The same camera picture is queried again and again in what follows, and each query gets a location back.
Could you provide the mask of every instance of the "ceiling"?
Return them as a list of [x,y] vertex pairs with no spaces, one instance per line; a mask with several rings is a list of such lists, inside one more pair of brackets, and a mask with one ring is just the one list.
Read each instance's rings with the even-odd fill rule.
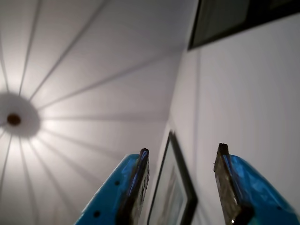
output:
[[0,224],[72,224],[144,147],[154,173],[192,3],[0,0]]

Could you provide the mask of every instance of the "black picture frame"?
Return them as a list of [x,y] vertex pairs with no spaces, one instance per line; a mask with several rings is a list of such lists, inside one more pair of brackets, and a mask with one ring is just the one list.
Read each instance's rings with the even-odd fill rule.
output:
[[195,189],[194,189],[194,186],[192,184],[190,175],[188,173],[188,169],[187,169],[187,166],[185,164],[183,155],[181,153],[180,146],[178,144],[178,141],[176,139],[175,134],[170,132],[169,136],[168,136],[167,143],[166,143],[163,160],[162,160],[162,163],[161,163],[161,166],[160,166],[157,183],[156,183],[156,186],[155,186],[155,191],[154,191],[154,195],[153,195],[153,199],[152,199],[152,203],[151,203],[151,207],[150,207],[150,211],[149,211],[149,215],[148,215],[148,219],[147,219],[147,225],[150,224],[151,213],[153,211],[154,202],[155,202],[155,199],[156,199],[156,196],[157,196],[158,186],[160,184],[160,178],[161,178],[162,171],[163,171],[163,168],[164,168],[164,163],[165,163],[165,160],[166,160],[166,155],[167,155],[169,144],[171,144],[172,147],[173,147],[176,163],[178,165],[178,169],[179,169],[179,172],[180,172],[180,177],[182,179],[184,190],[185,190],[185,193],[186,193],[186,196],[187,196],[187,202],[186,202],[185,209],[184,209],[182,217],[181,217],[180,225],[189,225],[189,224],[191,224],[196,206],[198,204],[197,194],[195,192]]
[[198,29],[198,24],[202,22],[200,21],[200,11],[202,9],[201,7],[203,1],[205,0],[198,1],[194,25],[187,48],[188,51],[217,41],[219,39],[225,38],[227,36],[262,25],[264,23],[268,23],[273,20],[277,20],[282,17],[286,17],[300,12],[300,1],[298,0],[286,0],[286,3],[280,5],[279,7],[271,7],[272,4],[277,3],[275,0],[250,0],[248,10],[246,13],[246,19],[242,24],[233,26],[210,38],[204,39],[199,43],[196,43],[195,36]]

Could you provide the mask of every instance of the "framed picture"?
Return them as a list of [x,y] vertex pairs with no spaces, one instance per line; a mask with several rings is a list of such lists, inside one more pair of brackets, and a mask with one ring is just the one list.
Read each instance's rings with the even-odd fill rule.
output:
[[175,134],[169,133],[148,225],[189,225],[198,203]]
[[299,12],[299,0],[199,0],[189,49]]

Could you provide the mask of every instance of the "artwork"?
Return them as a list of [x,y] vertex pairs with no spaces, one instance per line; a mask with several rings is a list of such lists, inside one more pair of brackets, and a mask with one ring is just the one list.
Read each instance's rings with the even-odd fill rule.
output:
[[189,225],[197,196],[174,134],[169,133],[148,225]]
[[189,49],[299,12],[298,0],[199,0]]

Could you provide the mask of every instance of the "wall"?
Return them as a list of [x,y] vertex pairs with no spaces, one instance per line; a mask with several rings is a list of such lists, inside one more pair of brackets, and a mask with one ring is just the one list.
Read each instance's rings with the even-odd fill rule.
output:
[[219,143],[300,212],[299,23],[290,16],[183,56],[158,162],[174,129],[199,199],[192,224],[224,224],[213,172]]

